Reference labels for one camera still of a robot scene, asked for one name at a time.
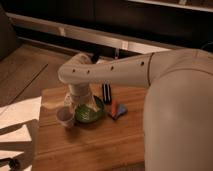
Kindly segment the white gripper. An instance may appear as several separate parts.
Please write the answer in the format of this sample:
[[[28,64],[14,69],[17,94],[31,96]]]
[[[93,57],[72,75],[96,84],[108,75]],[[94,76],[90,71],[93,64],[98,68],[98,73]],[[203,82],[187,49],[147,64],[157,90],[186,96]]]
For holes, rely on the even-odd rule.
[[[71,109],[74,107],[73,102],[74,103],[87,103],[92,97],[91,89],[88,84],[78,84],[78,85],[69,84],[68,88],[69,88],[70,94],[67,93],[65,95],[64,106],[67,106]],[[101,109],[100,104],[99,104],[99,99],[97,96],[92,97],[92,109],[95,112],[98,112]]]

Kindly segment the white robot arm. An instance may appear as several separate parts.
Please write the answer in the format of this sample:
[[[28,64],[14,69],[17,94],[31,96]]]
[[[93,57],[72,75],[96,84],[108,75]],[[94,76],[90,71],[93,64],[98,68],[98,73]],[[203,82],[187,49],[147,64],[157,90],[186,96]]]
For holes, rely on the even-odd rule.
[[[213,171],[212,53],[179,49],[100,64],[79,53],[58,77],[74,100],[88,96],[90,83],[146,87],[146,171]]]

